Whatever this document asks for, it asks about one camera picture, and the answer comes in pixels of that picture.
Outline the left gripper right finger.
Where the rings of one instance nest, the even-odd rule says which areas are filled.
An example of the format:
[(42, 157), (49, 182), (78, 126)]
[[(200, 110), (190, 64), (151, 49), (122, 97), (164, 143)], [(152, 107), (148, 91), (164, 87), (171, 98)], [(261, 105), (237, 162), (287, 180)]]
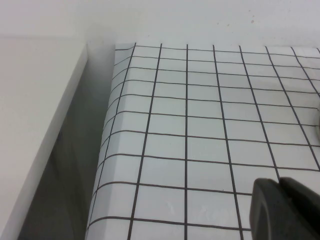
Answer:
[(298, 232), (308, 231), (320, 239), (320, 195), (291, 177), (281, 177), (279, 185), (293, 205), (303, 227)]

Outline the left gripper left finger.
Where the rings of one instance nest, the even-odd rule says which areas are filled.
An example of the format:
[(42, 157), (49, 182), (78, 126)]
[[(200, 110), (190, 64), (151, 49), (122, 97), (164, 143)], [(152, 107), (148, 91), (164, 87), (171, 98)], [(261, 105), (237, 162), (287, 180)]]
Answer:
[(249, 223), (254, 240), (295, 239), (295, 208), (276, 181), (254, 181)]

